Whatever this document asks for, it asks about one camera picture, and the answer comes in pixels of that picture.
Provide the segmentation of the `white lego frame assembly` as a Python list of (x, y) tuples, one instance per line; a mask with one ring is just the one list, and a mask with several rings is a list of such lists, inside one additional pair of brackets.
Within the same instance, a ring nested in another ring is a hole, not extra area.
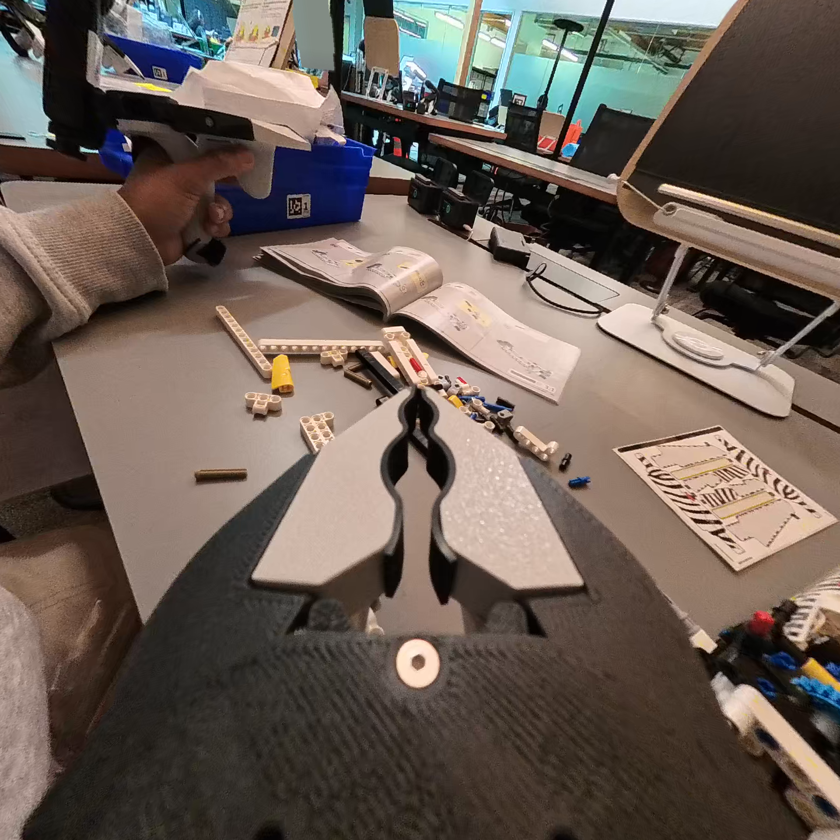
[(381, 336), (385, 350), (408, 385), (435, 387), (438, 384), (437, 374), (410, 332), (400, 326), (385, 327)]

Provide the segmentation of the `long black lego beam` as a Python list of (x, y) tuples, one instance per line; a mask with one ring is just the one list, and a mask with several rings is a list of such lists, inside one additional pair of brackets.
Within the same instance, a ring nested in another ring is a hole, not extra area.
[(387, 362), (380, 362), (373, 351), (358, 349), (355, 355), (361, 363), (362, 373), (371, 378), (383, 396), (391, 397), (405, 389), (401, 376)]

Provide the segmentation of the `person's left forearm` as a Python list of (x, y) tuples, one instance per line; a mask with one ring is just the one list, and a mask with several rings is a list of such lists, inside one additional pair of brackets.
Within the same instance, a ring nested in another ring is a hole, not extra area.
[(31, 380), (53, 340), (111, 303), (167, 291), (151, 237), (114, 191), (1, 211), (1, 386)]

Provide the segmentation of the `black charging dock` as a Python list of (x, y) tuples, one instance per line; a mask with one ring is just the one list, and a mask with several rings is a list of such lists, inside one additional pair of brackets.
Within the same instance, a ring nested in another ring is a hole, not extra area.
[(446, 228), (462, 232), (474, 226), (479, 208), (477, 200), (447, 187), (441, 193), (437, 220)]
[(415, 174), (409, 182), (407, 203), (425, 216), (438, 215), (445, 187), (425, 175)]

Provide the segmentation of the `zebra-striped sticker sheet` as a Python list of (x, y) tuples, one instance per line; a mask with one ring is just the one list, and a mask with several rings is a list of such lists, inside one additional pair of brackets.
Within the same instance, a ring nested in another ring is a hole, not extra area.
[(736, 572), (837, 522), (722, 426), (613, 452)]

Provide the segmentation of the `crumpled white paper bag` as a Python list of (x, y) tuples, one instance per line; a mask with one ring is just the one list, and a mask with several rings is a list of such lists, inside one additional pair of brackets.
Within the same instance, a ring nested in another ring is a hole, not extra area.
[(172, 96), (183, 106), (284, 126), (311, 144), (346, 143), (339, 96), (322, 94), (296, 70), (213, 60), (189, 69)]

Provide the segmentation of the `blue plastic storage bin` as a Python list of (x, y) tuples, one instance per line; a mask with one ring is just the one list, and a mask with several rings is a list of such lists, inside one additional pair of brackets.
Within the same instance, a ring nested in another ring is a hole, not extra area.
[(234, 209), (233, 236), (349, 224), (361, 219), (375, 149), (347, 139), (312, 151), (277, 148), (270, 194), (258, 199), (236, 184), (217, 194)]
[(145, 78), (180, 85), (189, 69), (200, 70), (204, 66), (201, 56), (195, 56), (183, 49), (118, 35), (108, 37), (126, 57), (131, 59)]

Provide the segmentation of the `white bent lego liftarm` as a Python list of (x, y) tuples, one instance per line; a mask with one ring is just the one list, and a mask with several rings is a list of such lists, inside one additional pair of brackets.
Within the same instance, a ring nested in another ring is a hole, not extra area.
[(530, 455), (543, 463), (549, 461), (559, 449), (557, 442), (550, 441), (545, 443), (525, 426), (520, 425), (514, 427), (512, 435), (517, 446), (526, 450)]

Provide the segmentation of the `lego instruction booklet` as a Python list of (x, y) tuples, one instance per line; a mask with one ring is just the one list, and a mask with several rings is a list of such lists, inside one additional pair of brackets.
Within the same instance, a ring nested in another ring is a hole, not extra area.
[(466, 283), (445, 282), (438, 262), (415, 248), (369, 253), (326, 238), (266, 246), (260, 256), (315, 291), (379, 312), (384, 333), (421, 326), (482, 369), (554, 405), (581, 356), (577, 347), (516, 320)]

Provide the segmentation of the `cardboard picture sign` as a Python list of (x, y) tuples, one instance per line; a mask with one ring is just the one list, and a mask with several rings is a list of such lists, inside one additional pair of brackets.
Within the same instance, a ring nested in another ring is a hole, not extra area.
[(242, 1), (226, 47), (225, 61), (270, 67), (291, 12), (292, 1)]

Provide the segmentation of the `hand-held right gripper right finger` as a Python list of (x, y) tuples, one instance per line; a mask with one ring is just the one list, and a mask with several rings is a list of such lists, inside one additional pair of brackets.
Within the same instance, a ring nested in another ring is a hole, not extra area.
[(438, 488), (428, 566), (439, 602), (485, 617), (499, 602), (581, 592), (581, 573), (519, 456), (429, 390), (418, 393), (418, 424)]

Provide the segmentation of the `wooden office desk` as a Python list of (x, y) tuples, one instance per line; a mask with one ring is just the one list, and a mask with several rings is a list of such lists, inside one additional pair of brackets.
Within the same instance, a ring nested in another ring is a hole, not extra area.
[(437, 147), (467, 155), (472, 159), (546, 184), (562, 187), (602, 203), (617, 205), (618, 177), (616, 175), (598, 175), (572, 164), (554, 161), (548, 157), (489, 141), (461, 139), (441, 133), (431, 133), (428, 139)]
[(503, 129), (488, 127), (483, 123), (460, 122), (437, 114), (418, 114), (406, 111), (396, 104), (343, 91), (340, 93), (344, 126), (354, 139), (369, 144), (379, 156), (386, 153), (386, 140), (398, 138), (405, 141), (405, 148), (414, 143), (424, 149), (433, 133), (457, 139), (482, 140), (500, 143), (507, 138)]

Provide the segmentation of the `black floor lamp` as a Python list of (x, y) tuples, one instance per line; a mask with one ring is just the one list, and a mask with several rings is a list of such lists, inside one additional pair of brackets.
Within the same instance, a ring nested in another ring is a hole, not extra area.
[(584, 28), (583, 25), (578, 21), (561, 17), (557, 17), (554, 19), (553, 26), (562, 33), (562, 38), (560, 44), (558, 45), (558, 48), (555, 51), (553, 64), (551, 67), (549, 78), (545, 84), (545, 89), (543, 90), (542, 95), (538, 99), (537, 108), (540, 111), (545, 111), (546, 108), (549, 106), (550, 91), (552, 88), (553, 81), (555, 79), (560, 59), (564, 55), (564, 49), (569, 35), (578, 35), (583, 31)]

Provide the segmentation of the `white L-shaped lego liftarm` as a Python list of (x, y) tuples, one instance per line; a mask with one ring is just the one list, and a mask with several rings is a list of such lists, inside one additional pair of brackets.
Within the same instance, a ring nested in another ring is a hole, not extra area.
[(313, 455), (335, 439), (334, 414), (332, 412), (301, 416), (299, 419), (301, 437)]

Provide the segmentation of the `black office chair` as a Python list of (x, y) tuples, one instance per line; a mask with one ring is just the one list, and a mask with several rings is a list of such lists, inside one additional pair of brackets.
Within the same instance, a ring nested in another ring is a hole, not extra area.
[(570, 165), (602, 177), (620, 175), (655, 119), (601, 103)]

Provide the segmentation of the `partly built lego truck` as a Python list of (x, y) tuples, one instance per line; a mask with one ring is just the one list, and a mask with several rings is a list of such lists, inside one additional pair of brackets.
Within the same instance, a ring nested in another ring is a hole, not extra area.
[(717, 636), (670, 605), (742, 749), (810, 838), (838, 838), (839, 569)]

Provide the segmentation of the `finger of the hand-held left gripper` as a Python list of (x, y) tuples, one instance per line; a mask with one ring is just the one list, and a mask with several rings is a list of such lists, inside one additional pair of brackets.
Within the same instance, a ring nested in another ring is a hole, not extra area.
[(201, 152), (222, 148), (225, 145), (241, 145), (248, 149), (254, 164), (245, 174), (238, 177), (238, 183), (247, 194), (265, 199), (271, 192), (276, 149), (310, 152), (312, 144), (296, 131), (284, 125), (268, 122), (251, 122), (252, 140), (241, 140), (218, 134), (199, 133), (197, 148)]

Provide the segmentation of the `tan wooden board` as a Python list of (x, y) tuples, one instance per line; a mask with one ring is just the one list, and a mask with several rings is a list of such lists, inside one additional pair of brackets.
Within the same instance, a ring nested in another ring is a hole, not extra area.
[(364, 17), (364, 58), (369, 71), (385, 70), (400, 76), (399, 28), (394, 17)]

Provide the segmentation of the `black monitor with wooden rim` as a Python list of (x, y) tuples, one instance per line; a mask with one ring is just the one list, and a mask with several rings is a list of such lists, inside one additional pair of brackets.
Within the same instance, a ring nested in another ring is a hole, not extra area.
[(839, 3), (737, 2), (617, 191), (625, 219), (687, 207), (838, 256)]

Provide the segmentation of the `black pole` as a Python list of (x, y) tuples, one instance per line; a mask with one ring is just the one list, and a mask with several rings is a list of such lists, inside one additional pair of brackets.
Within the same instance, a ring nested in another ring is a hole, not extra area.
[(343, 33), (344, 33), (344, 1), (329, 1), (329, 13), (332, 30), (332, 63), (329, 70), (329, 97), (334, 100), (335, 118), (339, 120), (334, 130), (345, 134), (343, 123), (343, 106), (340, 94), (343, 90)]

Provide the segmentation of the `thin white lego beam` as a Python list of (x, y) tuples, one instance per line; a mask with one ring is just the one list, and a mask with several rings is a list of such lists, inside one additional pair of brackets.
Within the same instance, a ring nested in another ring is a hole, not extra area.
[(266, 381), (272, 376), (272, 363), (260, 351), (259, 346), (249, 337), (245, 329), (238, 323), (229, 310), (224, 306), (216, 306), (218, 320), (232, 338), (237, 347), (243, 352), (248, 362)]

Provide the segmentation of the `long white lego brick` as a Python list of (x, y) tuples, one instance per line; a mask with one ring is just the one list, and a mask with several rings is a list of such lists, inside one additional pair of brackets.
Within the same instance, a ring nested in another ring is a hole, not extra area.
[(385, 351), (384, 342), (378, 339), (258, 339), (257, 347), (265, 356), (320, 355), (325, 352), (347, 355), (360, 350)]

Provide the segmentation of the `person's left hand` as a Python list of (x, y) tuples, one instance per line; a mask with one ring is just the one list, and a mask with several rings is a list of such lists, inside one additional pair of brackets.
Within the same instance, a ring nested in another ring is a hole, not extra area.
[(183, 234), (194, 216), (214, 238), (229, 236), (234, 211), (227, 199), (204, 197), (217, 182), (251, 171), (253, 154), (242, 146), (212, 150), (175, 163), (158, 144), (144, 142), (119, 194), (140, 221), (164, 266), (184, 256)]

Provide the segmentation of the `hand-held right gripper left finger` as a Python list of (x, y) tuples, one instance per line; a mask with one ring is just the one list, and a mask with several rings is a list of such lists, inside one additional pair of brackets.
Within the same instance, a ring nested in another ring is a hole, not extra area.
[(315, 455), (252, 573), (256, 585), (339, 602), (351, 616), (403, 577), (404, 512), (417, 389), (401, 391)]

